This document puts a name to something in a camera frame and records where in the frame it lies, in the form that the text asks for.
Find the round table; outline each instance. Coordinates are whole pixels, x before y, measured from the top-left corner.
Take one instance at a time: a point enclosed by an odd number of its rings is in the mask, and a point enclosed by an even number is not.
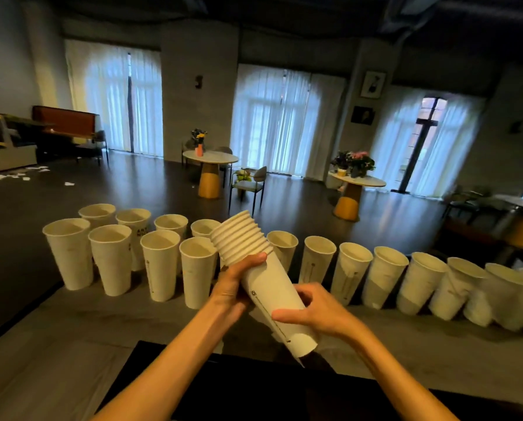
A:
[[[238,162],[238,157],[213,150],[204,151],[203,156],[195,155],[195,150],[185,151],[183,155],[188,159],[202,163],[199,196],[209,199],[218,198],[221,192],[219,164],[233,164]]]
[[[336,217],[344,220],[350,220],[352,222],[359,221],[359,201],[361,200],[361,191],[363,186],[370,187],[384,187],[386,182],[371,177],[350,177],[350,176],[338,176],[337,173],[328,172],[328,176],[335,177],[338,180],[345,182],[345,189],[340,200],[336,204],[336,208],[333,213]]]

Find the white tabletop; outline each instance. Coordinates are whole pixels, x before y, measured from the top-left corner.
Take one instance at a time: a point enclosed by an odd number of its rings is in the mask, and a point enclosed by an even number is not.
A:
[[[338,176],[337,173],[334,173],[333,171],[328,171],[328,176],[335,177],[338,180],[342,180],[346,183],[351,184],[359,184],[360,186],[370,186],[370,187],[384,187],[386,186],[386,182],[382,181],[379,178],[371,177],[371,176],[365,176],[365,177],[351,177],[349,175],[346,176]]]
[[[505,201],[512,205],[517,205],[523,207],[523,198],[519,198],[518,196],[511,196],[511,195],[494,195],[495,199],[499,199],[502,201]]]
[[[186,150],[183,155],[194,161],[205,162],[206,164],[232,164],[238,162],[238,157],[224,152],[206,150],[203,156],[195,155],[195,150]]]

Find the sheer curtain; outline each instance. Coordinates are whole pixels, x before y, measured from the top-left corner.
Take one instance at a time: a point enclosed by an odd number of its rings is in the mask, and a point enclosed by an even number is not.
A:
[[[131,150],[128,117],[128,49],[66,40],[75,110],[100,116],[111,149]]]
[[[130,49],[133,149],[137,154],[164,156],[160,53]]]
[[[344,86],[343,78],[240,64],[234,154],[244,166],[322,180]]]
[[[448,98],[437,133],[420,171],[412,174],[407,190],[414,195],[440,198],[454,183],[476,137],[484,99],[454,95]]]
[[[425,95],[425,90],[409,87],[390,86],[388,89],[370,150],[376,165],[371,175],[386,182],[385,187],[377,190],[398,189],[396,179]]]

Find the ceiling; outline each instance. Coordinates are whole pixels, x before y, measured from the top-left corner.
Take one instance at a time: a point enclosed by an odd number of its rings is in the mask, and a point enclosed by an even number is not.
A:
[[[61,15],[123,23],[204,17],[307,39],[393,44],[523,63],[523,0],[50,0]]]

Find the dark floor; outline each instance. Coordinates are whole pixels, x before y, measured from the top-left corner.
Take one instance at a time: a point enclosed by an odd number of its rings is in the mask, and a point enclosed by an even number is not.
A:
[[[77,217],[78,209],[111,203],[118,210],[146,208],[153,219],[167,213],[201,218],[228,218],[228,187],[219,200],[197,196],[197,167],[111,151],[110,165],[91,160],[61,160],[46,164],[51,171],[28,170],[30,181],[0,181],[0,325],[61,281],[41,229],[61,218]],[[74,186],[65,186],[65,182]],[[439,225],[442,206],[410,195],[366,192],[359,223],[332,215],[338,192],[324,184],[286,176],[269,177],[264,203],[255,218],[264,232],[285,230],[300,241],[290,276],[299,275],[302,242],[317,234],[339,245],[357,242],[372,249],[387,245],[411,253],[425,250]],[[252,195],[241,203],[233,198],[230,214],[251,209]],[[333,274],[328,272],[328,280]]]

